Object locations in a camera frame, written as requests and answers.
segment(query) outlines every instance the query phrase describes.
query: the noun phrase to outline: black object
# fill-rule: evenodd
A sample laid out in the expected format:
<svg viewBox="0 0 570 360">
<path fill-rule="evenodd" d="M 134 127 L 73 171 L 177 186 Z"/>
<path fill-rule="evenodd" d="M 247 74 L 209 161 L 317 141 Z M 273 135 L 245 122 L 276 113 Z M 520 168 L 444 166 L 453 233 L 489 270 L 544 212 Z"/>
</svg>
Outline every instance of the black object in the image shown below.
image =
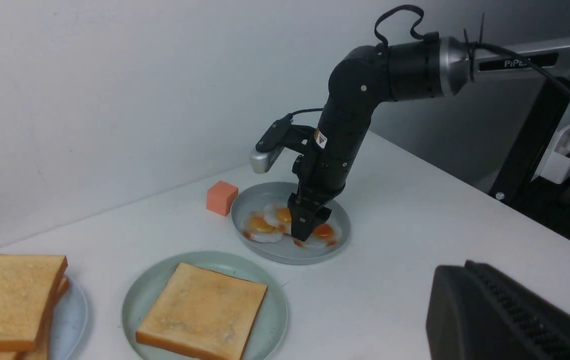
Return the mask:
<svg viewBox="0 0 570 360">
<path fill-rule="evenodd" d="M 300 110 L 295 112 L 300 114 L 300 112 L 311 111 Z M 305 146 L 303 145 L 303 141 L 310 139 L 313 136 L 315 129 L 306 125 L 293 125 L 293 119 L 294 113 L 291 112 L 283 118 L 274 121 L 274 123 L 271 124 L 271 128 L 262 135 L 256 144 L 256 150 L 262 153 L 270 153 L 278 146 L 284 146 L 285 148 L 294 150 L 297 153 L 304 152 Z"/>
<path fill-rule="evenodd" d="M 387 46 L 389 45 L 389 41 L 387 41 L 387 38 L 384 37 L 380 32 L 378 32 L 378 25 L 380 25 L 383 21 L 387 20 L 387 18 L 389 18 L 393 14 L 396 14 L 397 12 L 400 12 L 403 10 L 413 12 L 419 16 L 418 20 L 416 20 L 413 23 L 413 25 L 411 25 L 411 29 L 409 30 L 409 34 L 411 35 L 412 38 L 414 38 L 416 40 L 427 40 L 427 41 L 437 41 L 438 40 L 440 35 L 437 32 L 428 32 L 427 34 L 424 34 L 424 35 L 418 34 L 416 32 L 415 29 L 418 26 L 418 24 L 422 21 L 422 18 L 425 16 L 425 11 L 423 11 L 423 9 L 421 9 L 420 7 L 417 7 L 415 5 L 405 4 L 405 5 L 394 7 L 393 9 L 389 10 L 388 12 L 382 14 L 378 18 L 378 20 L 376 20 L 376 23 L 374 24 L 374 35 L 376 36 L 376 38 L 378 38 L 380 40 L 381 45 L 383 45 L 383 48 L 387 48 Z"/>
<path fill-rule="evenodd" d="M 426 330 L 432 360 L 570 360 L 570 315 L 470 260 L 436 268 Z"/>
<path fill-rule="evenodd" d="M 570 82 L 562 81 L 570 87 Z M 500 192 L 504 195 L 502 202 L 511 205 L 522 195 L 525 187 L 531 182 L 534 171 L 543 157 L 547 144 L 554 136 L 568 104 L 569 98 L 549 80 L 545 80 L 491 186 L 490 196 L 495 197 Z"/>
<path fill-rule="evenodd" d="M 371 115 L 380 103 L 442 96 L 438 46 L 438 41 L 427 40 L 387 49 L 362 46 L 336 66 L 314 136 L 305 145 L 298 141 L 295 148 L 280 144 L 301 149 L 298 152 L 302 154 L 292 167 L 298 176 L 298 191 L 287 203 L 293 237 L 305 241 L 328 219 L 331 211 L 325 205 L 344 189 Z M 270 128 L 261 141 L 275 136 L 269 132 L 275 133 L 279 127 Z M 257 146 L 256 150 L 265 152 L 266 148 Z"/>
</svg>

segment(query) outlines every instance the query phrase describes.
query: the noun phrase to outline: robotic arm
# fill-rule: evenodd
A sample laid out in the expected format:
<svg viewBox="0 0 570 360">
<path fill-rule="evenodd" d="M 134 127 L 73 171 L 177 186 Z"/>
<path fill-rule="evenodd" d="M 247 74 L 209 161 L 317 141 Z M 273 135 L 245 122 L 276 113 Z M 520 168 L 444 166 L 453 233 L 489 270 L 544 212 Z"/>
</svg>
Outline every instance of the robotic arm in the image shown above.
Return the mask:
<svg viewBox="0 0 570 360">
<path fill-rule="evenodd" d="M 250 154 L 253 170 L 262 174 L 269 171 L 283 148 L 300 153 L 292 167 L 298 176 L 298 190 L 287 202 L 295 239 L 305 241 L 329 218 L 331 210 L 325 205 L 345 188 L 372 113 L 380 103 L 454 96 L 470 81 L 539 76 L 517 59 L 481 48 L 470 59 L 467 45 L 452 37 L 439 38 L 437 32 L 421 41 L 394 46 L 385 43 L 354 48 L 333 69 L 329 98 L 317 127 L 293 125 L 294 114 L 288 114 L 271 125 Z M 552 75 L 570 80 L 570 37 L 508 49 Z"/>
</svg>

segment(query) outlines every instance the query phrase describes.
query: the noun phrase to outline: light green plate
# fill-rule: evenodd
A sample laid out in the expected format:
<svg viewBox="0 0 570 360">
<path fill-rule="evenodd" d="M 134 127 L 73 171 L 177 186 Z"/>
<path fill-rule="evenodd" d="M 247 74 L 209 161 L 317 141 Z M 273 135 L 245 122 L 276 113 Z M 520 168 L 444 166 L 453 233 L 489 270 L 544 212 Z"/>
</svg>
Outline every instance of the light green plate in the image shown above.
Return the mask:
<svg viewBox="0 0 570 360">
<path fill-rule="evenodd" d="M 267 285 L 265 296 L 244 353 L 244 360 L 263 360 L 278 346 L 287 329 L 285 294 L 261 267 L 243 257 L 219 251 L 176 255 L 149 268 L 131 286 L 122 308 L 123 330 L 129 344 L 145 360 L 186 360 L 191 357 L 136 342 L 136 329 L 163 291 L 179 263 L 188 263 L 236 278 Z"/>
</svg>

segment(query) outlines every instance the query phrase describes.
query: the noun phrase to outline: blue plate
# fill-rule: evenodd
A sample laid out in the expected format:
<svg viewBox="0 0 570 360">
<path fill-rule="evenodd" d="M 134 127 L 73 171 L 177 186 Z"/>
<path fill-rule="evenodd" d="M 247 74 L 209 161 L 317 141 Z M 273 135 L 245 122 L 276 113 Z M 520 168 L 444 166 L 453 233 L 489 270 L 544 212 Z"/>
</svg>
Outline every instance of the blue plate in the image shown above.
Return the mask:
<svg viewBox="0 0 570 360">
<path fill-rule="evenodd" d="M 87 298 L 69 275 L 69 290 L 54 309 L 49 343 L 50 360 L 68 360 L 83 338 L 87 326 L 89 306 Z"/>
</svg>

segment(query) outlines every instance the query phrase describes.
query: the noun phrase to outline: warning label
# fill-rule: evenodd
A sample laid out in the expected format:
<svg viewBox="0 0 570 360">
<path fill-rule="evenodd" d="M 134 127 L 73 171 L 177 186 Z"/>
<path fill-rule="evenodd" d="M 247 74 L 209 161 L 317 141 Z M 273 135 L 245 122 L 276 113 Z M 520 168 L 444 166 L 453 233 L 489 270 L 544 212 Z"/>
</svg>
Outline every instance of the warning label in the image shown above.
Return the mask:
<svg viewBox="0 0 570 360">
<path fill-rule="evenodd" d="M 316 132 L 314 133 L 314 139 L 316 140 L 318 146 L 321 147 L 321 149 L 324 149 L 324 147 L 327 145 L 327 137 L 324 136 L 319 129 L 316 129 Z"/>
</svg>

